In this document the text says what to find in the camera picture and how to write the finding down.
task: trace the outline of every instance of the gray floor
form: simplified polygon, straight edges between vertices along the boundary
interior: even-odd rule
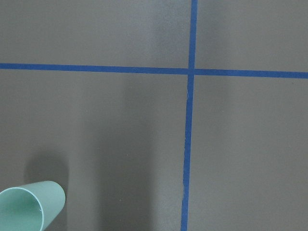
[[[0,63],[188,67],[190,1],[0,2]],[[199,0],[196,68],[308,71],[305,1]],[[47,231],[179,231],[187,76],[0,70],[0,191]],[[196,76],[189,231],[305,231],[308,80]]]
[[[1,70],[1,190],[63,185],[47,230],[179,230],[186,82]]]

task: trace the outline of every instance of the gray painted surface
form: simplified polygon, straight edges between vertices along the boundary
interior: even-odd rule
[[[48,231],[179,230],[186,77],[0,71],[0,191],[54,180]]]
[[[308,81],[195,79],[189,231],[305,231]]]
[[[308,1],[198,2],[196,68],[308,71]]]
[[[188,0],[0,2],[1,63],[187,67]]]
[[[188,0],[0,1],[0,63],[188,66]],[[304,0],[199,0],[196,68],[308,71]],[[308,82],[195,78],[189,230],[307,229]],[[0,70],[0,190],[48,230],[179,231],[186,76]]]

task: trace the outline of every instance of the plastic cup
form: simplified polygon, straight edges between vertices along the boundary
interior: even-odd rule
[[[65,204],[62,187],[43,181],[0,192],[0,231],[43,231]]]

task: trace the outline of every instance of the blue tape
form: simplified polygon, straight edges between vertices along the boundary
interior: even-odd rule
[[[137,74],[169,74],[199,76],[242,76],[242,77],[273,77],[273,78],[308,78],[308,72],[289,71],[251,71],[251,70],[219,70],[219,69],[187,69],[160,67],[125,67],[125,66],[92,66],[92,65],[60,65],[60,64],[1,64],[0,69],[11,70],[45,70],[45,71],[85,71],[113,72]]]
[[[58,64],[0,64],[0,69],[45,70],[45,71],[87,71],[87,72],[173,74],[173,75],[187,75],[189,73],[187,68],[58,65]]]
[[[181,213],[181,231],[187,231],[188,227],[188,206],[189,206],[189,180],[191,167],[191,143],[192,143],[192,119],[193,119],[193,85],[194,75],[188,75],[187,82],[187,103],[186,103],[186,123],[185,123],[185,147],[184,147],[184,167],[183,167],[183,200]]]
[[[249,70],[195,69],[194,74],[200,75],[200,76],[308,78],[308,72],[288,72],[288,71],[249,71]]]
[[[198,12],[198,0],[192,0],[191,29],[190,29],[190,38],[189,38],[189,58],[188,58],[188,68],[190,70],[194,70],[194,63],[195,63],[197,12]]]
[[[191,28],[189,40],[188,69],[190,73],[187,79],[187,102],[186,102],[186,123],[185,123],[185,146],[184,146],[184,166],[183,166],[183,200],[181,212],[181,231],[188,228],[188,208],[189,208],[189,180],[191,167],[191,143],[192,143],[192,119],[193,119],[193,84],[194,65],[196,53],[196,31],[197,31],[197,11],[198,1],[192,0],[191,5]]]

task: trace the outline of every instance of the cup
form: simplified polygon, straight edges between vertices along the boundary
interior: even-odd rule
[[[43,231],[65,204],[62,187],[42,181],[0,192],[0,231]]]

